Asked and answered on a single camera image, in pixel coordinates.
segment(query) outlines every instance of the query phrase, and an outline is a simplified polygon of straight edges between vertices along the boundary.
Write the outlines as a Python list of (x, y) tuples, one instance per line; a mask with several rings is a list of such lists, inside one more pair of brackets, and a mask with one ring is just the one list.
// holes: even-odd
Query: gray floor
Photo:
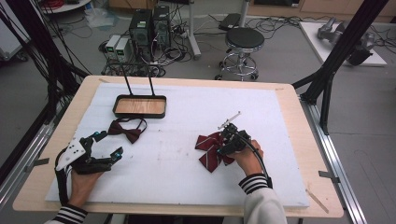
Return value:
[[(221, 13), (235, 12), (238, 7), (234, 4)], [(199, 15), (207, 13), (204, 9), (197, 9)], [(83, 12), (76, 10), (61, 17), (62, 22), (77, 21), (83, 17)], [(208, 20), (211, 19), (196, 19), (196, 27)], [(98, 46), (111, 34), (124, 33), (129, 22), (127, 19), (117, 20), (111, 29), (90, 30), (85, 21), (81, 21), (73, 24), (74, 34), (67, 34), (65, 40), (93, 74), (100, 74), (106, 60)], [(208, 22), (204, 28), (207, 27), (216, 28), (217, 25)], [(392, 36), (395, 36), (396, 27), (391, 28)], [(378, 25), (378, 29), (385, 30), (386, 27)], [(165, 67), (165, 77), (213, 79), (219, 73), (219, 61), (227, 49), (224, 35), (198, 35), (196, 38), (202, 51), (201, 59), (173, 63)], [(64, 52), (59, 40), (54, 41)], [(396, 55), (384, 48), (375, 50), (388, 63), (387, 66), (342, 66), (337, 72), (333, 81), (329, 131), (368, 223), (396, 223)], [(264, 48), (253, 57), (260, 69), (258, 82), (293, 83), (312, 74), (321, 65), (303, 32), (294, 27), (276, 31), (275, 37), (267, 40)], [(224, 79), (238, 80), (239, 77), (224, 76)], [(2, 164), (43, 108), (47, 93), (46, 82), (32, 62), (3, 64), (0, 67), (0, 86)], [(297, 92), (302, 93), (305, 89), (302, 87)], [(43, 223), (54, 216), (54, 213), (14, 211), (12, 201), (17, 192), (0, 211), (2, 223)], [(90, 214), (85, 223), (102, 223), (105, 218), (104, 214)], [(289, 218), (289, 223), (297, 221)], [(347, 216), (306, 218), (304, 223), (349, 223), (349, 220)]]

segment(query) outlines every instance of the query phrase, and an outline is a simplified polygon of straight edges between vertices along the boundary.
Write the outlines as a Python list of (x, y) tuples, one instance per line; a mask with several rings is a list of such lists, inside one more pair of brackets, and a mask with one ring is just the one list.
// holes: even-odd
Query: stool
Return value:
[(225, 42), (229, 49), (235, 53), (228, 54), (222, 62), (219, 63), (221, 72), (215, 76), (215, 80), (222, 80), (224, 71), (236, 74), (244, 80), (244, 76), (250, 76), (256, 80), (259, 76), (256, 62), (250, 57), (251, 52), (255, 52), (264, 45), (264, 36), (251, 28), (233, 28), (227, 32)]

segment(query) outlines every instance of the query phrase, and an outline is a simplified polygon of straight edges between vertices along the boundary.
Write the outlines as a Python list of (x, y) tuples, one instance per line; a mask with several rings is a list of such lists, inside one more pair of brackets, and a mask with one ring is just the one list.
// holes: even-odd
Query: bow tie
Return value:
[(199, 135), (195, 149), (206, 151), (199, 161), (201, 164), (212, 173), (224, 161), (225, 165), (233, 163), (234, 159), (228, 156), (222, 156), (218, 153), (218, 149), (223, 145), (223, 137), (221, 133), (212, 133), (209, 136)]
[[(144, 132), (147, 128), (147, 123), (144, 119), (140, 120), (139, 125), (135, 129), (123, 129), (122, 126), (120, 125), (120, 122), (128, 122), (131, 119), (116, 119), (113, 120), (110, 124), (110, 127), (108, 128), (107, 133), (110, 135), (117, 135), (124, 133), (128, 140), (133, 144), (134, 142), (139, 139), (139, 136), (142, 132)], [(146, 127), (143, 130), (140, 130), (139, 127), (142, 124), (142, 122), (145, 122)]]

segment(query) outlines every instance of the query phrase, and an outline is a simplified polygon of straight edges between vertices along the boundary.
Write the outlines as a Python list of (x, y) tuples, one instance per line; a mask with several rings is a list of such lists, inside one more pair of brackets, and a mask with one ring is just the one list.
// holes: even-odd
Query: black and white striped sleeve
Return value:
[(264, 174), (248, 175), (239, 182), (239, 186), (246, 194), (252, 193), (256, 189), (268, 188)]
[(85, 210), (67, 204), (59, 210), (58, 215), (52, 221), (47, 223), (81, 224), (87, 214)]

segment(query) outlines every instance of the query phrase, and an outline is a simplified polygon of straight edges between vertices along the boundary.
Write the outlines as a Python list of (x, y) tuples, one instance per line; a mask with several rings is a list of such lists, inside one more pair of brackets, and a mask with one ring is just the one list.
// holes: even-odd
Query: human hand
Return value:
[[(251, 140), (251, 145), (253, 145), (263, 157), (262, 148), (256, 140)], [(245, 147), (240, 152), (235, 152), (228, 157), (236, 160), (238, 165), (244, 170), (245, 175), (254, 175), (254, 174), (262, 174), (262, 167), (260, 166), (259, 161), (257, 160), (254, 153), (251, 151), (249, 147)]]
[(69, 204), (81, 208), (87, 202), (96, 181), (102, 174), (79, 175), (76, 171), (72, 170), (72, 195)]

